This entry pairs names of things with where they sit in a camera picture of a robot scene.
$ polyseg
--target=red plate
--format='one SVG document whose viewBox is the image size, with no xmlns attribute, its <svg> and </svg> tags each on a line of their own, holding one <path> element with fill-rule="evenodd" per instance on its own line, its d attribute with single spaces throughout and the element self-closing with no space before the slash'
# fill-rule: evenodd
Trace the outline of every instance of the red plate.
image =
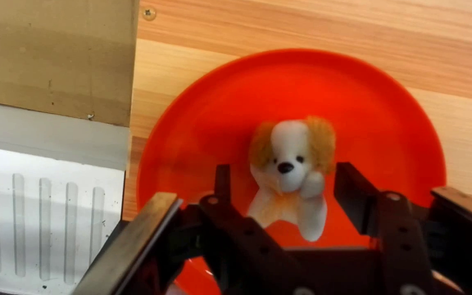
<svg viewBox="0 0 472 295">
<path fill-rule="evenodd" d="M 175 191 L 198 201 L 211 191 L 216 163 L 229 163 L 232 202 L 246 212 L 257 184 L 247 147 L 255 125 L 269 119 L 316 114 L 334 124 L 336 158 L 352 161 L 378 188 L 398 189 L 428 206 L 429 188 L 444 184 L 437 135 L 413 96 L 387 73 L 346 55 L 270 50 L 229 62 L 192 83 L 155 124 L 141 160 L 137 196 Z M 275 222 L 267 230 L 282 245 L 367 245 L 332 196 L 323 237 L 305 242 L 296 227 Z M 201 260 L 178 276 L 185 289 L 218 293 Z"/>
</svg>

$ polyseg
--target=toy dog face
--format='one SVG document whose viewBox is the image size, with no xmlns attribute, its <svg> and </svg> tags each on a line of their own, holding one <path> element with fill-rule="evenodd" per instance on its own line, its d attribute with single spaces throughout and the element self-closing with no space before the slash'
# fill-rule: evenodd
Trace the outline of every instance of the toy dog face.
<svg viewBox="0 0 472 295">
<path fill-rule="evenodd" d="M 251 143 L 251 165 L 262 170 L 282 193 L 291 193 L 308 171 L 328 171 L 332 153 L 334 132 L 323 119 L 264 122 Z"/>
</svg>

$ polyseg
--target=dog ear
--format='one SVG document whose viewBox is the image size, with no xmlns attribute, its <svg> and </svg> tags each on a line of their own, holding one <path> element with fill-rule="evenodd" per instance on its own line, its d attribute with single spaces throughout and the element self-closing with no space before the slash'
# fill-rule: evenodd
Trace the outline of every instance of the dog ear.
<svg viewBox="0 0 472 295">
<path fill-rule="evenodd" d="M 316 168 L 324 173 L 331 171 L 336 148 L 336 134 L 332 124 L 316 116 L 308 116 L 305 122 L 310 132 L 310 155 Z"/>
<path fill-rule="evenodd" d="M 259 168 L 265 166 L 272 157 L 272 143 L 270 143 L 272 127 L 273 127 L 273 122 L 265 121 L 254 132 L 251 148 L 249 148 L 249 161 L 254 166 L 259 166 Z"/>
</svg>

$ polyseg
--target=stuffed dog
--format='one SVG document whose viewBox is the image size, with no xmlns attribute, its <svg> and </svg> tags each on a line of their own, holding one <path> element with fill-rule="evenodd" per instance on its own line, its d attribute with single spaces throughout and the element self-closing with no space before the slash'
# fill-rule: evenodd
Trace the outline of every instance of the stuffed dog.
<svg viewBox="0 0 472 295">
<path fill-rule="evenodd" d="M 260 124 L 249 150 L 259 189 L 247 214 L 264 227 L 285 219 L 306 240 L 319 239 L 328 212 L 321 193 L 334 145 L 334 129 L 321 117 Z"/>
</svg>

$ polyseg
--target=white radiator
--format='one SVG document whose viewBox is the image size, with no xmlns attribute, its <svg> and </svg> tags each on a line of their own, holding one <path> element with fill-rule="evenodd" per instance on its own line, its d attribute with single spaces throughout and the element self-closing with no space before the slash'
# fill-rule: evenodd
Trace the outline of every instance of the white radiator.
<svg viewBox="0 0 472 295">
<path fill-rule="evenodd" d="M 70 293 L 121 216 L 124 171 L 0 148 L 0 291 Z"/>
</svg>

